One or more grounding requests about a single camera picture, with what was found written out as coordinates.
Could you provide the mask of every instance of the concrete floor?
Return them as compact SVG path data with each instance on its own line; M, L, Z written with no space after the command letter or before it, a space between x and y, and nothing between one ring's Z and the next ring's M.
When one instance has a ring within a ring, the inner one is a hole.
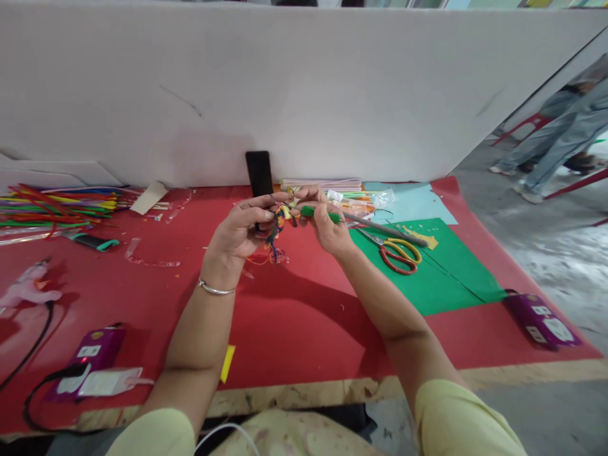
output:
M531 205L510 188L521 178L486 169L505 156L482 142L453 172L471 210L604 355L608 355L608 180ZM547 194L577 181L564 168ZM480 397L506 416L531 456L608 455L608 381L495 388ZM417 454L405 400L368 405L376 448Z

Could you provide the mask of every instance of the pants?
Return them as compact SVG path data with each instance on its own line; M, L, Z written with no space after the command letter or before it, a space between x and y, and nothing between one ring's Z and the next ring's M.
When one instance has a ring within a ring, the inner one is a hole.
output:
M540 115L543 115L545 117L555 120L556 118L560 117L563 113L565 113L568 110L568 108L570 108L570 106L572 106L574 104L574 102L579 100L581 97L582 97L582 95L575 94L575 93L569 92L569 91L557 92L553 96L551 96L545 102L545 104L543 104L543 106L540 108L538 113ZM550 144L546 144L543 149L536 149L535 150L536 155L527 161L532 162L535 165L537 165L538 162L540 162L540 160L545 156L547 151L551 148L551 146L553 146L553 144L555 144L555 141L551 142Z
M608 79L604 79L560 117L526 138L496 166L503 171L513 171L547 150L524 182L527 192L540 194L568 158L589 147L607 129Z

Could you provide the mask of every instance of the light green sleeve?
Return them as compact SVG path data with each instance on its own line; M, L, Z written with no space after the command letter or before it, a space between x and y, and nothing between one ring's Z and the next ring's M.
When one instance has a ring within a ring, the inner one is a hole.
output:
M416 427L426 456L520 456L521 442L504 416L468 389L430 380L416 394Z
M195 443L186 415L175 408L161 408L127 426L106 456L190 456Z

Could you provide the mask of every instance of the bracelet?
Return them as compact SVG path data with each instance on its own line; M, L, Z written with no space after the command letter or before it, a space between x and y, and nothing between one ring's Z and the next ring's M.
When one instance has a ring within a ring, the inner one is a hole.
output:
M198 279L198 286L201 288L204 288L205 290L207 290L209 293L211 293L213 295L220 295L220 296L229 295L236 291L236 288L232 288L231 290L228 290L228 291L216 290L215 288L211 288L209 285L207 285L205 283L205 281L202 280L200 277Z

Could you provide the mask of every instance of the person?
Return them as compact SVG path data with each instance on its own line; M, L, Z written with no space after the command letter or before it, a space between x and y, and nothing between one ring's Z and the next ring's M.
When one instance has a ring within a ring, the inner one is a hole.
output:
M585 69L585 71L570 80L568 84L549 97L538 110L538 113L543 117L555 120L565 113L577 100L593 89L598 82L606 77L606 75L608 75L608 55L603 54L598 60ZM555 141L547 142L543 145L542 149L536 148L535 155L518 165L517 168L526 174L532 172L534 167L540 162L554 143ZM586 150L583 150L568 158L568 160L564 162L564 166L572 171L579 171L586 174L595 168L595 165L593 164L594 159L595 157L593 155L590 155Z
M323 190L303 187L295 196L300 198L298 206L315 206L314 216L302 216L300 225L312 224L318 242L337 259L384 339L414 413L422 452L524 455L507 421L469 389L420 313L357 248L344 219L331 221L328 212L339 210L328 206ZM277 205L288 198L287 193L274 193L239 203L217 227L199 285L170 342L165 368L107 456L193 454L224 363L234 290L246 258L263 243L264 235L257 234L254 225L271 230ZM268 410L244 423L243 429L247 436L232 433L212 454L379 454L347 428L311 412Z
M532 204L543 202L542 189L555 171L570 157L585 150L608 129L608 79L596 84L570 109L536 131L496 165L494 174L514 175L518 165L534 157L538 150L547 153L513 190Z

